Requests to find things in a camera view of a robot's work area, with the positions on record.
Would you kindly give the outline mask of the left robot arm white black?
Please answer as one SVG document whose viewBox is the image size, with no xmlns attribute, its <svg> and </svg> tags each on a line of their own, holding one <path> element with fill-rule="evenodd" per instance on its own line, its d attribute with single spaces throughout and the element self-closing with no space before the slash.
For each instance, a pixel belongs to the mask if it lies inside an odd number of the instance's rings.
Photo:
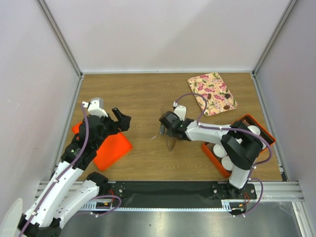
<svg viewBox="0 0 316 237">
<path fill-rule="evenodd" d="M 121 206 L 120 197 L 109 194 L 108 178 L 93 172 L 82 186 L 67 199 L 68 190 L 96 157 L 97 150 L 111 135 L 129 130 L 131 117 L 118 108 L 112 109 L 117 120 L 98 109 L 84 112 L 84 118 L 71 143 L 62 154 L 54 174 L 44 191 L 24 214 L 18 224 L 20 236 L 58 237 L 69 219 L 92 199 L 109 198 L 118 204 L 107 211 L 111 213 Z"/>
</svg>

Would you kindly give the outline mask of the metal tongs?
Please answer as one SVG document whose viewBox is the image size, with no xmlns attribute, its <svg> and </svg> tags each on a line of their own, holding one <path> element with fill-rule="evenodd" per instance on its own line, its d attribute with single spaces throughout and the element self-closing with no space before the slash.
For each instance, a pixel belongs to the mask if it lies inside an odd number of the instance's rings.
<svg viewBox="0 0 316 237">
<path fill-rule="evenodd" d="M 162 123 L 160 124 L 159 134 L 166 139 L 166 145 L 169 152 L 172 152 L 177 139 L 173 136 L 173 133 L 170 129 L 167 129 Z"/>
</svg>

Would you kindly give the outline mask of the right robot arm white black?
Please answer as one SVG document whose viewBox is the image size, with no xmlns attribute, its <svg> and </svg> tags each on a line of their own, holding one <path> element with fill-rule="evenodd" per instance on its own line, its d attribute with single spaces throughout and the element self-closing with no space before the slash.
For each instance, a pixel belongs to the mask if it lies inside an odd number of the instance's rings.
<svg viewBox="0 0 316 237">
<path fill-rule="evenodd" d="M 202 141 L 223 146 L 233 163 L 233 170 L 227 183 L 228 195 L 239 198 L 245 193 L 252 166 L 261 153 L 260 137 L 251 132 L 241 121 L 228 125 L 210 126 L 196 120 L 180 119 L 174 112 L 167 111 L 160 123 L 180 141 Z"/>
</svg>

